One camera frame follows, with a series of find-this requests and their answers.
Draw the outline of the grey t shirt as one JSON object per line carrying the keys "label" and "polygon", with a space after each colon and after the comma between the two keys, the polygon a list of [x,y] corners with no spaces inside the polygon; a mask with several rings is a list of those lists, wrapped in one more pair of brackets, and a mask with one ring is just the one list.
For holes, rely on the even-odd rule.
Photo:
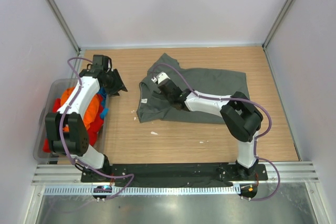
{"label": "grey t shirt", "polygon": [[137,116],[141,123],[154,120],[207,124],[225,123],[219,116],[204,112],[177,110],[169,104],[168,100],[160,94],[152,77],[165,72],[181,90],[185,90],[187,85],[174,69],[182,74],[183,78],[196,91],[213,95],[233,95],[239,91],[249,97],[247,78],[244,72],[207,68],[182,69],[176,59],[164,53],[151,66],[146,77],[139,84],[140,101]]}

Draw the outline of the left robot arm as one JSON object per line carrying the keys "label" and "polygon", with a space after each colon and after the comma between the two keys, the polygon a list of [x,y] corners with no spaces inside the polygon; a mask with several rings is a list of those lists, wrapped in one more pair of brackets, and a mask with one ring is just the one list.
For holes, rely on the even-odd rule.
{"label": "left robot arm", "polygon": [[106,182],[111,177],[109,160],[90,145],[84,117],[100,89],[108,96],[127,89],[118,70],[113,68],[112,59],[105,55],[94,55],[86,68],[75,75],[77,83],[70,96],[56,112],[45,116],[49,148],[54,153],[66,155],[73,165],[92,170],[98,181]]}

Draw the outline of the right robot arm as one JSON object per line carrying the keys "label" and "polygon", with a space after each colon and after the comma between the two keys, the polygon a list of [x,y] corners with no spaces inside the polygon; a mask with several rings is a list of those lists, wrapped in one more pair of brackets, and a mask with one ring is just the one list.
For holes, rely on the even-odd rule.
{"label": "right robot arm", "polygon": [[177,110],[203,112],[222,118],[230,134],[238,141],[238,177],[248,180],[255,175],[258,164],[255,140],[263,116],[243,93],[237,91],[231,96],[209,95],[190,89],[181,90],[168,77],[154,77],[152,81]]}

